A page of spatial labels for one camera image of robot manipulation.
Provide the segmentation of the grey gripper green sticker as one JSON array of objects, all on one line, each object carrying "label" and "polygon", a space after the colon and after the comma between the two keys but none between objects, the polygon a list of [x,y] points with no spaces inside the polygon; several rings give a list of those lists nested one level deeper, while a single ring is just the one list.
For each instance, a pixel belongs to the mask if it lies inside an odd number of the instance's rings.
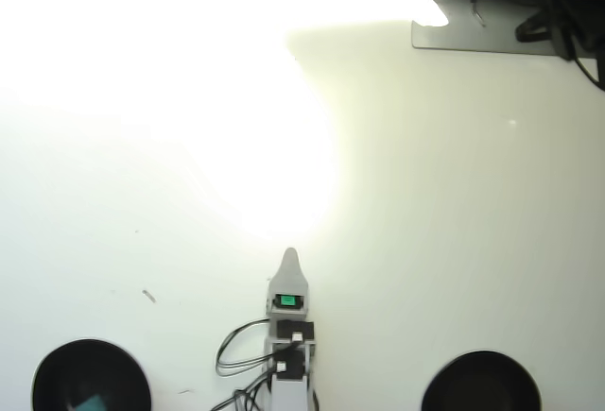
[{"label": "grey gripper green sticker", "polygon": [[287,248],[277,276],[268,284],[269,317],[307,317],[308,282],[300,265],[298,251]]}]

